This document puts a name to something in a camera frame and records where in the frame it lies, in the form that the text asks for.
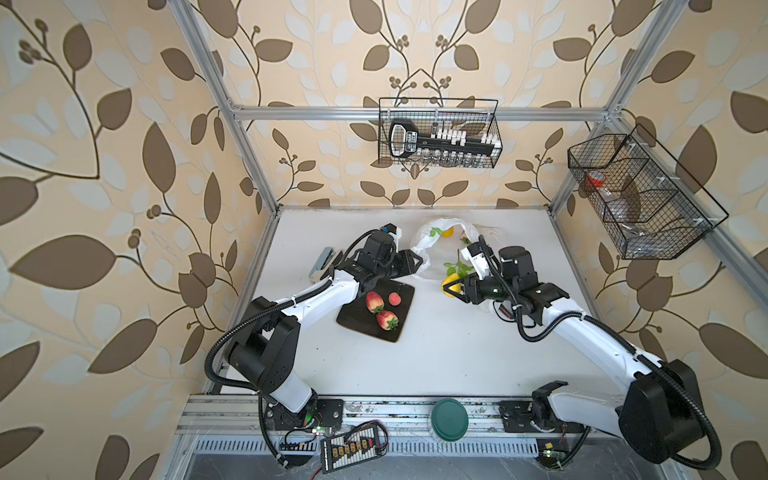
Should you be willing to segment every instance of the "beige wall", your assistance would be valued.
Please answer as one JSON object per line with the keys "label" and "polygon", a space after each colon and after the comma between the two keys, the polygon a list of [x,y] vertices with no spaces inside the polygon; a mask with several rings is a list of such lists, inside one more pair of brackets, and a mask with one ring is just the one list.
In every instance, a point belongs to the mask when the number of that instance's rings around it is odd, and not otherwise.
{"label": "beige wall", "polygon": [[230,95],[261,106],[360,106],[366,95],[602,106],[655,14],[653,0],[615,2],[616,14],[607,0],[193,3]]}
{"label": "beige wall", "polygon": [[259,243],[163,7],[0,2],[0,478],[159,471]]}
{"label": "beige wall", "polygon": [[[436,200],[434,205],[443,207],[541,206],[566,174],[566,150],[587,133],[580,122],[501,122],[504,150],[495,168],[441,168],[376,160],[376,126],[330,121],[322,122],[322,130],[317,126],[257,121],[248,129],[279,203],[424,207]],[[288,153],[278,144],[282,138]],[[280,163],[289,156],[293,165]],[[383,187],[384,197],[376,185]]]}
{"label": "beige wall", "polygon": [[[691,5],[703,12],[685,10],[625,114],[653,125],[729,210],[721,228],[768,268],[768,4]],[[675,51],[688,54],[668,57]],[[696,371],[723,443],[717,472],[701,478],[768,478],[766,312],[703,242],[658,265],[617,261],[610,237],[580,195],[558,219],[603,320],[633,343]],[[705,458],[707,449],[700,440],[683,453]]]}

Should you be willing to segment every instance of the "square plate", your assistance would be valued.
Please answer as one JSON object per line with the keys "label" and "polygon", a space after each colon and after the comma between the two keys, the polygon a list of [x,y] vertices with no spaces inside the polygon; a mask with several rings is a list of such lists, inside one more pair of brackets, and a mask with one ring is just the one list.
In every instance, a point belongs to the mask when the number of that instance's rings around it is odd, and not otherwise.
{"label": "square plate", "polygon": [[[389,310],[397,315],[397,328],[384,330],[379,326],[379,322],[376,321],[376,314],[368,311],[365,295],[342,306],[336,317],[336,323],[356,332],[374,336],[377,339],[392,343],[397,342],[402,329],[405,327],[415,288],[395,280],[384,279],[376,283],[376,288],[373,291],[384,299],[384,310]],[[398,306],[389,305],[389,294],[392,292],[397,292],[400,295],[401,302]]]}

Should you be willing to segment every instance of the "green round container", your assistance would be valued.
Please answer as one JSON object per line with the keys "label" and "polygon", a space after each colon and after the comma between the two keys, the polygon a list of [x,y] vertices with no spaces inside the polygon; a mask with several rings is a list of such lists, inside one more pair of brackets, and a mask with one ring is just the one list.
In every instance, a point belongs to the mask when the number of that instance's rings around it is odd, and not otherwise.
{"label": "green round container", "polygon": [[435,437],[443,442],[455,442],[467,432],[469,415],[454,399],[442,399],[432,408],[429,425]]}

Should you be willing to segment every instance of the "clear plastic bag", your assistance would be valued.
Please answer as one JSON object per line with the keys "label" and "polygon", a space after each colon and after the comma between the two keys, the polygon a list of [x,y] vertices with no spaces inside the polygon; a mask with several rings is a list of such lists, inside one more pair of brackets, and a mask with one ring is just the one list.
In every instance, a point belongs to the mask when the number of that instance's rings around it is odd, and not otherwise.
{"label": "clear plastic bag", "polygon": [[[451,228],[453,235],[444,237],[442,234]],[[422,225],[413,236],[411,250],[424,259],[415,277],[441,283],[450,273],[464,276],[473,272],[470,262],[464,260],[459,253],[467,246],[462,240],[462,234],[466,235],[469,243],[478,241],[478,235],[482,235],[494,251],[505,246],[502,232],[498,228],[476,227],[461,218],[435,218]]]}

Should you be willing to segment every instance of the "yellow fruit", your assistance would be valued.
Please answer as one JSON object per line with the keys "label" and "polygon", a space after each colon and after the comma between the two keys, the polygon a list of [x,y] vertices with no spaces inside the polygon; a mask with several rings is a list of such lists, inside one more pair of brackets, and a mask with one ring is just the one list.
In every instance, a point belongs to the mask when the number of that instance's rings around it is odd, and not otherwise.
{"label": "yellow fruit", "polygon": [[[454,282],[454,281],[456,281],[456,280],[458,280],[458,273],[452,273],[451,275],[448,275],[448,278],[446,278],[445,280],[443,280],[443,281],[442,281],[442,285],[440,286],[440,290],[441,290],[443,293],[445,293],[445,295],[446,295],[446,296],[450,296],[451,298],[453,298],[453,295],[451,295],[450,293],[447,293],[447,292],[446,292],[445,290],[443,290],[442,288],[443,288],[443,287],[444,287],[444,286],[445,286],[447,283],[451,283],[451,282]],[[457,284],[455,284],[455,285],[449,286],[449,287],[448,287],[448,290],[451,290],[452,292],[456,292],[456,293],[461,293],[461,292],[462,292],[462,286],[461,286],[461,284],[460,284],[460,283],[457,283]]]}

